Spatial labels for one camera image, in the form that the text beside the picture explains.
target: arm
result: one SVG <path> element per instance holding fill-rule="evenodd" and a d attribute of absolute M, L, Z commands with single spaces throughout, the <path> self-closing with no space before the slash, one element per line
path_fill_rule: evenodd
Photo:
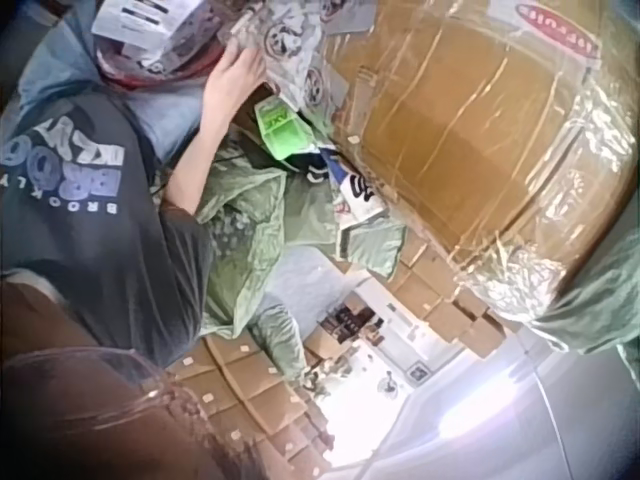
<path fill-rule="evenodd" d="M 240 47 L 234 39 L 209 76 L 204 89 L 200 132 L 195 136 L 173 171 L 164 201 L 195 214 L 211 163 L 229 124 L 251 92 L 266 74 L 259 50 Z"/>

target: hand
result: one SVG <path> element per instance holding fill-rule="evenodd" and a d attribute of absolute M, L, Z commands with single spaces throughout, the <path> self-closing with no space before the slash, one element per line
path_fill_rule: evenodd
<path fill-rule="evenodd" d="M 200 131 L 228 127 L 249 95 L 266 79 L 267 67 L 258 49 L 242 50 L 232 38 L 204 87 Z"/>

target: gray t-shirt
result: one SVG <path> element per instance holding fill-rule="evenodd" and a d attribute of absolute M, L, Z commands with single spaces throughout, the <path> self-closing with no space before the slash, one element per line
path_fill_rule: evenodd
<path fill-rule="evenodd" d="M 154 206 L 134 125 L 95 91 L 27 115 L 0 156 L 0 267 L 47 279 L 102 346 L 165 367 L 200 329 L 212 247 L 192 216 Z"/>

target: red logo sticker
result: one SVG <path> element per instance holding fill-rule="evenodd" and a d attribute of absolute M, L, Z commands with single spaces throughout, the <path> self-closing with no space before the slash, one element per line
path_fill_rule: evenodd
<path fill-rule="evenodd" d="M 591 36 L 575 23 L 538 5 L 520 4 L 516 7 L 529 25 L 581 57 L 598 60 L 600 48 Z"/>

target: bright light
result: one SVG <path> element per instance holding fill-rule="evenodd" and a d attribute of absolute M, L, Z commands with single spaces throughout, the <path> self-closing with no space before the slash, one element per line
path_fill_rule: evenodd
<path fill-rule="evenodd" d="M 489 381 L 447 412 L 440 422 L 440 436 L 458 437 L 474 429 L 509 405 L 516 391 L 506 375 Z"/>

